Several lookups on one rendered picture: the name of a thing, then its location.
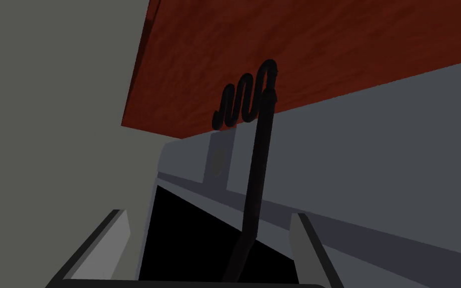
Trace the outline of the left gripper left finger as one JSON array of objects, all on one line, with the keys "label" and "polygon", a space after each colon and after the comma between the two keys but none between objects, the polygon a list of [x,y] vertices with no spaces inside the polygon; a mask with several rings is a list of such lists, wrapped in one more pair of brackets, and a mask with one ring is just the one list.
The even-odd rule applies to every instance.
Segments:
[{"label": "left gripper left finger", "polygon": [[53,276],[64,280],[110,280],[131,235],[126,210],[114,209]]}]

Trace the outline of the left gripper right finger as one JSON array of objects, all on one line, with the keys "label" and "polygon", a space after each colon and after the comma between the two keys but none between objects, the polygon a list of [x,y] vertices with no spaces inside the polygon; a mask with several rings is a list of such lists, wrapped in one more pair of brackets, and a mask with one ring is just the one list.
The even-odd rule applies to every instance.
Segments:
[{"label": "left gripper right finger", "polygon": [[291,215],[289,243],[300,284],[344,288],[308,215],[298,212]]}]

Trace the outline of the grey appliance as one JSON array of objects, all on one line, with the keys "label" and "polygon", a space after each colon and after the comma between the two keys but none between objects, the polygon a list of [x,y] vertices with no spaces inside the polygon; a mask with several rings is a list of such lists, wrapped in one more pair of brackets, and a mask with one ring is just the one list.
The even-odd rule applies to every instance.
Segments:
[{"label": "grey appliance", "polygon": [[[242,123],[166,144],[156,188],[166,173],[246,192],[255,131]],[[461,252],[461,63],[277,113],[267,184],[370,201]]]}]

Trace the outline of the red-brown wooden cupboard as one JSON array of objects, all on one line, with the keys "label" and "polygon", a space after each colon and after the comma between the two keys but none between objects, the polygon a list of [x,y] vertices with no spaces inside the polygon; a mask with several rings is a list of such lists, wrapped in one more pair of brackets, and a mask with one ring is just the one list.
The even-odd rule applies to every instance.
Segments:
[{"label": "red-brown wooden cupboard", "polygon": [[226,84],[278,65],[276,112],[461,63],[461,0],[151,0],[124,127],[209,132]]}]

